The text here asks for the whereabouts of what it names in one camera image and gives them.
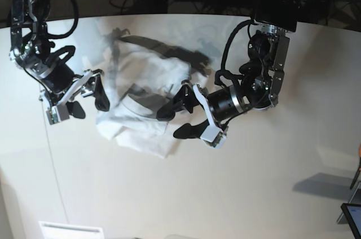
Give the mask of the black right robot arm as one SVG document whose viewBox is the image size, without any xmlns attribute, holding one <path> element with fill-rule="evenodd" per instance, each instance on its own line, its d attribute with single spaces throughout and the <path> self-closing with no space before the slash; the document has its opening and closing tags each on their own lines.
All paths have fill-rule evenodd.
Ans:
<svg viewBox="0 0 361 239">
<path fill-rule="evenodd" d="M 110 102 L 104 91 L 101 69 L 75 74 L 69 66 L 75 46 L 67 45 L 54 51 L 55 40 L 73 34 L 79 21 L 76 0 L 70 0 L 74 20 L 66 33 L 51 34 L 47 18 L 51 0 L 12 0 L 11 6 L 11 48 L 9 57 L 15 65 L 24 70 L 41 86 L 39 99 L 47 104 L 46 115 L 50 124 L 56 124 L 71 117 L 86 117 L 77 95 L 94 97 L 95 107 L 101 112 L 110 109 Z"/>
</svg>

